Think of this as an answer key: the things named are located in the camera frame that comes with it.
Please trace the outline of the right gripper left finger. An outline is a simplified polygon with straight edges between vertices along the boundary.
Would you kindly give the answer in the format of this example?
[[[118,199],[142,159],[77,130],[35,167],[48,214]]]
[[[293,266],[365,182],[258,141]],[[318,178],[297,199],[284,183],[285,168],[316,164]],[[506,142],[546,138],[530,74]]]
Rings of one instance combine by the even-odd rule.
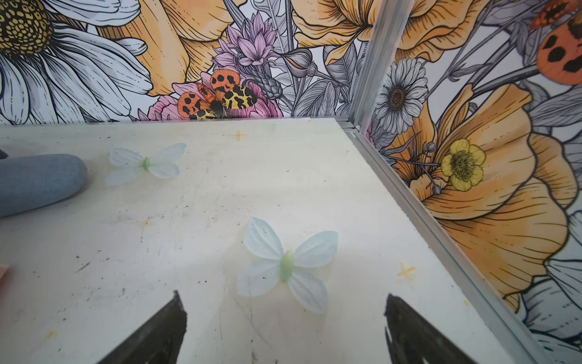
[[[178,291],[155,315],[103,357],[107,363],[176,364],[186,334],[187,313]]]

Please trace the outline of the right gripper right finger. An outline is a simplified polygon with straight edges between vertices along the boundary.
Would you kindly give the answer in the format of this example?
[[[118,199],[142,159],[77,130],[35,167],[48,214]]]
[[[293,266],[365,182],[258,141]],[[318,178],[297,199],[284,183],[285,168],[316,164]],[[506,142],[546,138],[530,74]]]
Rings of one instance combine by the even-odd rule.
[[[394,364],[475,364],[401,297],[389,294],[384,312],[385,338]]]

